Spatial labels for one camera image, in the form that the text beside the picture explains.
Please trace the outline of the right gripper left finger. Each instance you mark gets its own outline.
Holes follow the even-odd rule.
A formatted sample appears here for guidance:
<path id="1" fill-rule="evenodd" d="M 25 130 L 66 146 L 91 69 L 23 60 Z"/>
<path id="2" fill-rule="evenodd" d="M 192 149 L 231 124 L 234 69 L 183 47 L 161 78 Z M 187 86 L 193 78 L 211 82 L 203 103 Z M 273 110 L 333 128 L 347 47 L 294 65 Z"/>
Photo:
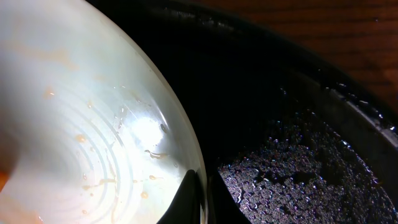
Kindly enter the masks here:
<path id="1" fill-rule="evenodd" d="M 197 173 L 194 170 L 188 170 L 158 224 L 199 224 L 201 193 Z"/>

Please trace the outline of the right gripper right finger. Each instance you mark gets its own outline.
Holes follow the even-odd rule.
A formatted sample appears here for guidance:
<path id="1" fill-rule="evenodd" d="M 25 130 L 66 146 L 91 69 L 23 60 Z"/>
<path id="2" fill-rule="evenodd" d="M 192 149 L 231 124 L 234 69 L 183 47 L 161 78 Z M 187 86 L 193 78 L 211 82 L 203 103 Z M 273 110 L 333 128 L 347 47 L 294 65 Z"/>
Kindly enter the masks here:
<path id="1" fill-rule="evenodd" d="M 208 223 L 211 224 L 250 224 L 235 204 L 230 192 L 218 171 L 208 178 Z"/>

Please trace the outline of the light green plate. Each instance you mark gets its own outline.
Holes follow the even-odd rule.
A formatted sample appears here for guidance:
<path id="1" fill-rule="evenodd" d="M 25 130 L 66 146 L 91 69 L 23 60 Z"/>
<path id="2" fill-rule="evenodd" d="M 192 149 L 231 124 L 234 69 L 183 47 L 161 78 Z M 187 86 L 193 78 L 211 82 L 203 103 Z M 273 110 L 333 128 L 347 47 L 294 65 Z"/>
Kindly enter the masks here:
<path id="1" fill-rule="evenodd" d="M 1 2 L 2 223 L 158 223 L 200 146 L 146 53 L 86 1 Z"/>

